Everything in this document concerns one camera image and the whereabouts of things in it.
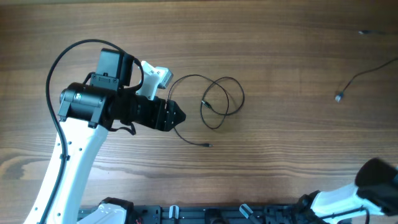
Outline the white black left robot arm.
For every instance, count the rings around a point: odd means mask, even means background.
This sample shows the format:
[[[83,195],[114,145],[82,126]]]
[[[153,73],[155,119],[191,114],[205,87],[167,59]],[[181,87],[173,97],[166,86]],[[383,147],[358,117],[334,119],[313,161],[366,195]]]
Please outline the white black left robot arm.
[[[102,49],[91,80],[72,83],[60,95],[60,129],[44,181],[26,223],[76,223],[94,159],[120,121],[170,131],[186,118],[172,100],[156,97],[173,74],[127,53]]]

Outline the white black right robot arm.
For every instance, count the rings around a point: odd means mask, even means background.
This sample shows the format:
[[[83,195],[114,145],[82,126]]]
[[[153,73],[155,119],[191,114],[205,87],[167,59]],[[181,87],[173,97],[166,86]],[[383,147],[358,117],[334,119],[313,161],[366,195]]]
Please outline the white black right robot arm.
[[[337,224],[354,217],[397,215],[397,167],[380,158],[367,161],[353,183],[332,191],[316,191],[300,198],[297,223]]]

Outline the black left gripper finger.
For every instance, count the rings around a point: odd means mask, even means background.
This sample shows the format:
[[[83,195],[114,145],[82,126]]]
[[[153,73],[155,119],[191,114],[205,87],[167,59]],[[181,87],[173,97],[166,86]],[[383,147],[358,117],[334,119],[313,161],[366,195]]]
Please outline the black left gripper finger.
[[[178,118],[178,119],[168,119],[167,120],[167,131],[171,131],[174,129],[178,124],[182,123],[185,121],[185,118]]]
[[[186,114],[174,100],[167,101],[167,111],[171,120],[185,120]]]

